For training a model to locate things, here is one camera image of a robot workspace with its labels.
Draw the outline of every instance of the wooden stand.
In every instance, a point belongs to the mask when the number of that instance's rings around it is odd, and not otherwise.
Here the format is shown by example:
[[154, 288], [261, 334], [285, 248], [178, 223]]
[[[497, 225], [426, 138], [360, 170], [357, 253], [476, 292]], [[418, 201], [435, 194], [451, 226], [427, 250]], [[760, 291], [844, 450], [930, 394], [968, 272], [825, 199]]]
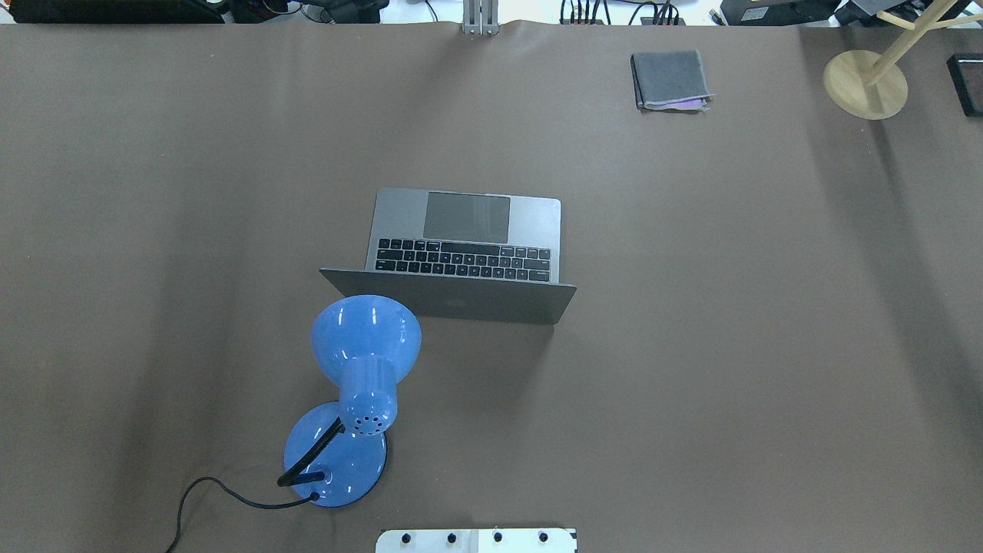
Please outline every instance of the wooden stand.
[[[880, 19], [905, 29], [884, 55], [850, 50], [830, 60], [823, 84], [834, 102], [850, 115], [863, 119], [887, 119], [901, 111], [908, 99], [908, 82], [895, 65], [908, 48], [932, 29], [983, 20], [983, 14], [940, 22], [956, 0], [936, 0], [914, 23], [887, 12]], [[983, 6], [983, 0], [976, 0]]]

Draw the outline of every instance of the laptop lid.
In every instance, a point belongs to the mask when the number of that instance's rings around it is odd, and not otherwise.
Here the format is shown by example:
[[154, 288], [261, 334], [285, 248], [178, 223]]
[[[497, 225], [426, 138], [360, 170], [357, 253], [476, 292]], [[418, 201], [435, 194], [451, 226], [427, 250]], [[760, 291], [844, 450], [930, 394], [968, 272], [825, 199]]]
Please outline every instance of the laptop lid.
[[321, 269], [345, 296], [375, 294], [420, 317], [555, 325], [577, 290], [572, 284], [376, 271]]

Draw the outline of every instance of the laptop keyboard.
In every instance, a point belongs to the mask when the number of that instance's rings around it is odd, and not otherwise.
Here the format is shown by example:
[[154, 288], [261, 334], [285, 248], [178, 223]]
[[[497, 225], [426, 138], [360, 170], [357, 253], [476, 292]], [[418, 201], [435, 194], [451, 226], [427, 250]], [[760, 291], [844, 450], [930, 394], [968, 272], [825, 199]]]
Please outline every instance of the laptop keyboard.
[[380, 238], [376, 271], [549, 282], [546, 248]]

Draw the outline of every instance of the round wooden base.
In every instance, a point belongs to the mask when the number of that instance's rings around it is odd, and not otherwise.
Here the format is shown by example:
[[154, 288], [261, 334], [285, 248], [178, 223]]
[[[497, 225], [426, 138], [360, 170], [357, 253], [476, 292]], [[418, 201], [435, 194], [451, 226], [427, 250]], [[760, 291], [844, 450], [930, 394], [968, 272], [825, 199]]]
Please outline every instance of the round wooden base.
[[874, 85], [865, 86], [863, 75], [881, 54], [850, 50], [830, 60], [823, 84], [830, 98], [844, 111], [863, 119], [887, 119], [901, 111], [908, 99], [908, 82], [897, 65]]

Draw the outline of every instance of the blue desk lamp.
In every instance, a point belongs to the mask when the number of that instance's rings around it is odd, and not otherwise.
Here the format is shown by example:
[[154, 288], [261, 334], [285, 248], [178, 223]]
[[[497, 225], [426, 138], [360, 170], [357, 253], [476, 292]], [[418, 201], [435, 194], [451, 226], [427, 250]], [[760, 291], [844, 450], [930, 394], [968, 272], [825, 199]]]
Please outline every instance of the blue desk lamp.
[[383, 432], [396, 418], [396, 384], [420, 352], [420, 323], [395, 300], [351, 296], [318, 315], [311, 346], [341, 393], [294, 425], [277, 484], [304, 498], [317, 494], [315, 505], [341, 507], [369, 493], [382, 475]]

